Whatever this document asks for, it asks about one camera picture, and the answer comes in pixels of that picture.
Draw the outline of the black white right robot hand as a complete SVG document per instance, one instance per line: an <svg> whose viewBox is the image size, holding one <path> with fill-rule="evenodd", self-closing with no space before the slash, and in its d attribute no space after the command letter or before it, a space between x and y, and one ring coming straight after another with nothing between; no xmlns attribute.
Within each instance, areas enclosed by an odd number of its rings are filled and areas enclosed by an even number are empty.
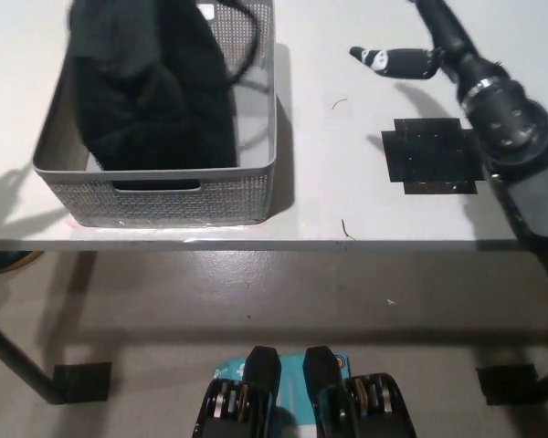
<svg viewBox="0 0 548 438"><path fill-rule="evenodd" d="M499 85L509 74L480 55L445 1L415 1L413 5L431 35L431 49L351 47L350 55L385 78L428 80L441 70L456 84L461 108L471 111L480 93Z"/></svg>

